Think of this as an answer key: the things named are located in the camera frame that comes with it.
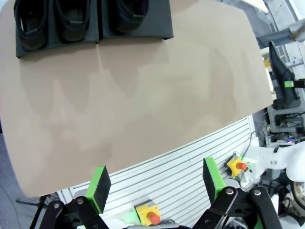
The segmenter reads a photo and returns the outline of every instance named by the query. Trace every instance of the gray floor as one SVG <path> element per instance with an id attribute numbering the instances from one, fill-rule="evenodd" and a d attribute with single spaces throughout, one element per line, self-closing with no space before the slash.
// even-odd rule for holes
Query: gray floor
<path id="1" fill-rule="evenodd" d="M 256 36 L 271 31 L 268 25 L 269 18 L 266 15 L 243 2 L 239 2 L 235 6 L 245 11 Z M 0 134 L 0 229 L 29 228 L 37 208 L 16 203 L 16 199 L 26 200 L 26 197 L 17 183 L 3 135 Z"/>

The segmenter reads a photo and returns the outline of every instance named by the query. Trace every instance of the bolt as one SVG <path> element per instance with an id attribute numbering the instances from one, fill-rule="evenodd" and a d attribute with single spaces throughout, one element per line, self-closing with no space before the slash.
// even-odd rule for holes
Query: bolt
<path id="1" fill-rule="evenodd" d="M 84 201 L 82 200 L 82 198 L 77 199 L 76 201 L 78 204 L 82 204 Z"/>
<path id="2" fill-rule="evenodd" d="M 228 188 L 226 191 L 225 191 L 228 195 L 232 195 L 234 193 L 233 189 L 231 188 Z"/>
<path id="3" fill-rule="evenodd" d="M 261 195 L 261 191 L 258 189 L 254 190 L 254 195 L 256 195 L 256 196 Z"/>

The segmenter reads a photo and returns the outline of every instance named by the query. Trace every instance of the shoe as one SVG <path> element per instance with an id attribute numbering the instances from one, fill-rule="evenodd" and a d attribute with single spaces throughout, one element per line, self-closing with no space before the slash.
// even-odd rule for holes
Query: shoe
<path id="1" fill-rule="evenodd" d="M 90 0 L 54 0 L 57 32 L 67 42 L 82 40 L 90 19 Z"/>
<path id="2" fill-rule="evenodd" d="M 14 14 L 21 45 L 31 51 L 43 47 L 48 39 L 48 1 L 16 0 Z"/>
<path id="3" fill-rule="evenodd" d="M 115 0 L 117 19 L 115 28 L 122 33 L 136 30 L 148 12 L 149 0 Z"/>

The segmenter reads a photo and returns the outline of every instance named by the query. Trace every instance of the black tray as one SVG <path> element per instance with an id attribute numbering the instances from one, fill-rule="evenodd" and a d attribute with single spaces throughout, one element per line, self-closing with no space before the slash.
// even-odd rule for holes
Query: black tray
<path id="1" fill-rule="evenodd" d="M 38 50 L 29 51 L 20 44 L 19 37 L 16 32 L 16 56 L 18 58 L 28 55 L 33 52 L 39 52 L 46 49 L 60 48 L 68 45 L 74 45 L 78 43 L 98 42 L 99 41 L 99 25 L 98 25 L 98 13 L 97 13 L 97 1 L 91 0 L 90 2 L 90 20 L 86 36 L 79 42 L 65 42 L 60 41 L 56 31 L 55 15 L 54 15 L 54 0 L 49 0 L 48 8 L 48 41 L 45 46 Z"/>
<path id="2" fill-rule="evenodd" d="M 149 9 L 137 30 L 122 34 L 113 28 L 111 22 L 115 10 L 115 0 L 98 0 L 100 40 L 120 37 L 173 38 L 173 25 L 169 0 L 150 0 Z"/>

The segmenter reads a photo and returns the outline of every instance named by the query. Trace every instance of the beige tabletop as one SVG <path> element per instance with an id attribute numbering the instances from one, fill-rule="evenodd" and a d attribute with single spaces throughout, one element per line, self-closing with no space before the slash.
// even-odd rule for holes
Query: beige tabletop
<path id="1" fill-rule="evenodd" d="M 115 172 L 272 103 L 246 15 L 171 0 L 170 40 L 117 39 L 16 58 L 13 0 L 0 16 L 0 118 L 22 190 L 42 195 Z"/>

